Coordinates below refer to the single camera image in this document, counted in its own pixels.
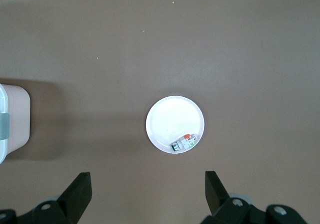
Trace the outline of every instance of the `screw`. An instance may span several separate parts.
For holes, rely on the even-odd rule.
[[[244,205],[239,199],[234,199],[232,203],[237,207],[242,207]]]
[[[285,209],[283,209],[282,207],[279,207],[279,206],[274,207],[274,210],[275,210],[276,213],[278,213],[280,215],[286,215],[287,214]]]
[[[50,204],[44,204],[42,207],[41,207],[41,210],[47,210],[51,207]]]
[[[0,214],[0,220],[3,219],[3,218],[6,218],[6,217],[7,217],[7,215],[5,213],[1,213]]]

